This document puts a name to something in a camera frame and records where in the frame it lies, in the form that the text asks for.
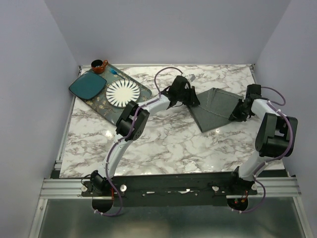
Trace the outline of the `grey cloth napkin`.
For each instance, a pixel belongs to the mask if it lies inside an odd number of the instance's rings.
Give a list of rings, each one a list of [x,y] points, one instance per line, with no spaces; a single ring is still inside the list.
[[[201,132],[230,124],[230,115],[243,97],[219,88],[212,88],[197,95],[200,104],[188,109]]]

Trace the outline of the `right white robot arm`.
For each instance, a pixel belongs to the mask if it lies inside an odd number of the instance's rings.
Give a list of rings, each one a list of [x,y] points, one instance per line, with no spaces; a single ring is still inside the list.
[[[249,191],[257,176],[274,161],[292,154],[298,120],[274,107],[275,102],[262,97],[259,84],[247,86],[245,99],[240,99],[230,121],[242,122],[252,116],[262,120],[255,139],[256,151],[232,173],[228,189],[233,194]]]

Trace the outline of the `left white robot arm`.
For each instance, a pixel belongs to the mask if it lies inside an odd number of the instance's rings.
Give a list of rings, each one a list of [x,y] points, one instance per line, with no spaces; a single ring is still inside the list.
[[[148,118],[158,112],[168,110],[181,103],[186,106],[198,106],[200,101],[196,95],[192,81],[195,76],[178,75],[172,85],[160,91],[159,94],[143,103],[131,101],[127,104],[116,123],[116,135],[111,149],[105,157],[102,165],[90,175],[93,191],[99,196],[104,196],[114,185],[111,179],[119,161],[133,141],[143,133]]]

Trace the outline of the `white striped round plate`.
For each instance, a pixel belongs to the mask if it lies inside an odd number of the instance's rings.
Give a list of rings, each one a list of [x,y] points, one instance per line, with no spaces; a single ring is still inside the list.
[[[137,101],[140,94],[137,83],[128,79],[116,80],[106,89],[106,99],[117,108],[124,108],[130,101]]]

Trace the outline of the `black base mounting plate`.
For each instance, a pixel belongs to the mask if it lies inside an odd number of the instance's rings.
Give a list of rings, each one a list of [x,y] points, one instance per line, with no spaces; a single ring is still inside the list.
[[[255,183],[236,172],[172,175],[115,176],[108,182],[97,171],[82,185],[82,196],[99,199],[100,205],[226,206],[234,198],[256,195]]]

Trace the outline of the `floral rectangular serving tray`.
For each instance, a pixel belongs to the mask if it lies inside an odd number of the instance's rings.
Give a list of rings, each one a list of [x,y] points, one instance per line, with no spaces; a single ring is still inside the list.
[[[115,125],[128,102],[141,103],[152,97],[148,87],[111,64],[106,66],[100,76],[106,80],[102,91],[90,100],[76,98],[75,108],[92,110]]]

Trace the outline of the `orange ceramic mug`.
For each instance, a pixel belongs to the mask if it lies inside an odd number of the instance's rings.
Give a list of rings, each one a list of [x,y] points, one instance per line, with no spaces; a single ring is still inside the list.
[[[94,73],[101,74],[105,71],[107,65],[108,65],[108,60],[96,59],[92,61],[91,68]]]

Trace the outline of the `teal square plate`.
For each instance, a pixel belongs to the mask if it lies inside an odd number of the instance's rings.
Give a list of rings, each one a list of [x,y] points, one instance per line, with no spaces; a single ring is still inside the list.
[[[74,96],[82,100],[90,100],[104,89],[106,83],[107,81],[98,74],[87,71],[78,77],[68,89]]]

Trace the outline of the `aluminium frame rail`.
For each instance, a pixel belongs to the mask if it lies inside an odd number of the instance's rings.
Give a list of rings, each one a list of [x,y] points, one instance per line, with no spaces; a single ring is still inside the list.
[[[81,198],[80,179],[44,179],[41,199],[77,199]]]

